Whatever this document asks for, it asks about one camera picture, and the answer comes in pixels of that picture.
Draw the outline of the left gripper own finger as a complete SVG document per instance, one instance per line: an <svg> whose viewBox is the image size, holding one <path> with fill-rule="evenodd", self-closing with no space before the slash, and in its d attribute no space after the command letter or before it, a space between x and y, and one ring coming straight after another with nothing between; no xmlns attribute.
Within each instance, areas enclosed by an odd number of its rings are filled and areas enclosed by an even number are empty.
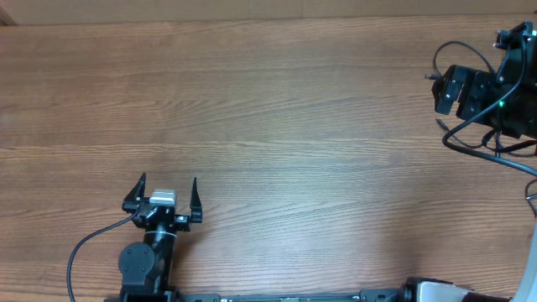
<svg viewBox="0 0 537 302"><path fill-rule="evenodd" d="M137 184L129 191L123 199L122 210L125 212L135 212L144 201L146 185L146 174L142 173Z"/></svg>
<svg viewBox="0 0 537 302"><path fill-rule="evenodd" d="M197 178L193 179L191 195L190 195L190 222L202 223L203 210L201 204L201 198L197 189Z"/></svg>

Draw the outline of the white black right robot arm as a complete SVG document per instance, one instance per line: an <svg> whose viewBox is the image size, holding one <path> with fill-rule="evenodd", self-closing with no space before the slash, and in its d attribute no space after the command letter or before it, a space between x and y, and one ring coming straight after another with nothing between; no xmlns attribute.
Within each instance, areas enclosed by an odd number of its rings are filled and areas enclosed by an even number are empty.
<svg viewBox="0 0 537 302"><path fill-rule="evenodd" d="M456 115L464 123L448 131L443 143L448 148L478 158L493 161L536 175L536 170L491 154L475 147L457 146L448 139L472 122L492 128L482 140L482 146L497 132L513 138L522 135L536 137L536 68L524 60L508 61L497 73L483 72L459 65L435 80L432 87L435 111L447 115L454 102L459 102ZM480 294L470 289L433 279L409 279L398 295L399 301L467 302L501 301L501 297Z"/></svg>

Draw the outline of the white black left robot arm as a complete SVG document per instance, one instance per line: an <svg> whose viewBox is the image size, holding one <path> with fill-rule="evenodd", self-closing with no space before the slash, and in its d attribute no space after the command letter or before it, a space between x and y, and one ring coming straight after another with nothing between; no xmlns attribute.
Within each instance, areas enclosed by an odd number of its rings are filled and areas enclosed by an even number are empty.
<svg viewBox="0 0 537 302"><path fill-rule="evenodd" d="M121 301L180 301L180 293L170 285L177 234L188 232L194 223L201 223L203 211L193 180L190 214L176 212L174 190L156 189L144 195L146 174L123 200L122 209L130 214L136 227L144 230L143 240L127 245L118 258L122 274Z"/></svg>

